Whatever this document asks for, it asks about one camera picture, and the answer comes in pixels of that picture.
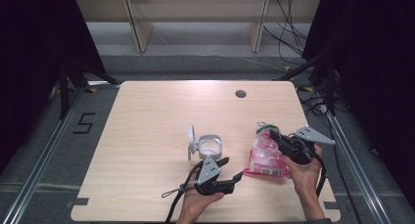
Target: pink package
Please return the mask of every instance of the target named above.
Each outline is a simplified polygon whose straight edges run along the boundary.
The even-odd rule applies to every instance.
[[[278,144],[269,137],[269,130],[280,133],[277,126],[258,122],[256,136],[250,153],[250,167],[244,170],[247,175],[264,174],[284,177],[289,174],[289,169],[282,160],[282,153],[278,150]]]

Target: table top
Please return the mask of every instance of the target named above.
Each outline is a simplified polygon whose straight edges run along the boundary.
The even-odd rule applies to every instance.
[[[245,98],[236,91],[247,93]],[[256,123],[264,121],[289,134],[307,124],[288,81],[126,81],[117,94],[107,124],[78,194],[76,221],[164,221],[189,170],[188,127],[196,139],[216,134],[222,157],[230,157],[218,180],[229,180],[249,167]],[[177,204],[172,221],[180,213]],[[326,181],[320,203],[334,202]],[[337,209],[324,209],[332,221]],[[209,206],[200,222],[302,221],[304,215],[292,180],[243,176],[233,194]]]

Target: hand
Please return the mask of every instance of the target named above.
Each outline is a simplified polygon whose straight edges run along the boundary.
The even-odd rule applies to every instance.
[[[191,181],[192,180],[195,180],[195,174],[192,175]],[[189,185],[186,187],[186,190],[188,191],[184,194],[182,210],[176,224],[191,224],[196,222],[205,208],[225,196],[223,193],[203,196],[194,188],[195,185]]]
[[[314,145],[315,152],[321,156],[321,148]],[[290,168],[297,195],[299,195],[302,209],[307,221],[324,218],[316,194],[316,186],[321,164],[313,158],[309,164],[301,165],[293,162],[289,157],[283,156],[283,161]]]

